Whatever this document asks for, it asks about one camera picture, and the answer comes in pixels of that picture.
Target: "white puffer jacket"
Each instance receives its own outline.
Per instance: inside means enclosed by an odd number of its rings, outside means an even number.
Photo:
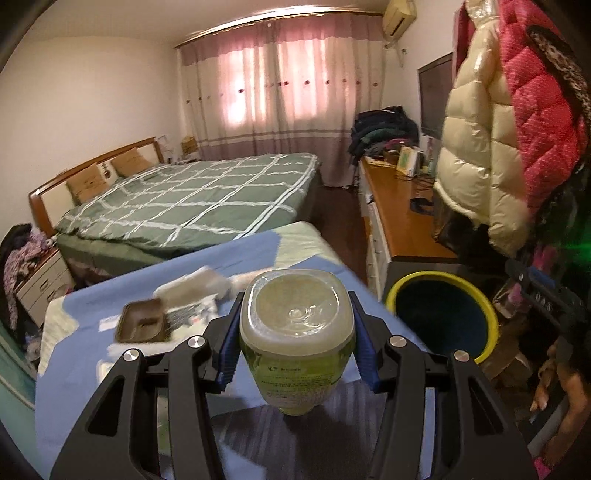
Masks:
[[[529,234],[525,180],[515,115],[499,54],[499,17],[493,0],[466,0],[476,25],[468,55],[447,103],[436,191],[489,241],[514,257]]]

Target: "hand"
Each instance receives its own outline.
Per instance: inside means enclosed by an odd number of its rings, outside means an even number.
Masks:
[[[569,410],[558,432],[545,446],[542,458],[554,468],[572,446],[591,413],[591,385],[567,364],[556,364],[556,344],[548,349],[548,361],[540,369],[540,384],[535,391],[531,411],[545,410],[548,405],[548,388],[553,379],[558,381],[569,399]]]

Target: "wall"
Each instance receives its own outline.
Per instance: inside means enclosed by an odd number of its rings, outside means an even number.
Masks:
[[[404,67],[400,66],[394,48],[386,51],[382,104],[402,105],[406,114],[420,125],[417,70],[453,51],[453,15],[462,5],[462,0],[415,0],[415,4],[417,19],[399,42],[400,50],[406,50]]]
[[[113,37],[18,46],[0,74],[0,235],[31,222],[28,193],[60,171],[147,137],[180,142],[175,55]]]

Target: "air conditioner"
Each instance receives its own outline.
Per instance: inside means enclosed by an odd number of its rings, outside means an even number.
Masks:
[[[382,23],[384,37],[390,41],[398,40],[416,18],[413,0],[390,0]]]

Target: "bedside table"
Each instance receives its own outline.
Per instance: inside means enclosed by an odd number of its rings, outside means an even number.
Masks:
[[[45,322],[45,312],[49,302],[63,297],[72,291],[74,282],[66,262],[57,248],[47,255],[33,269],[24,282],[21,282],[16,295],[23,308],[37,326]]]

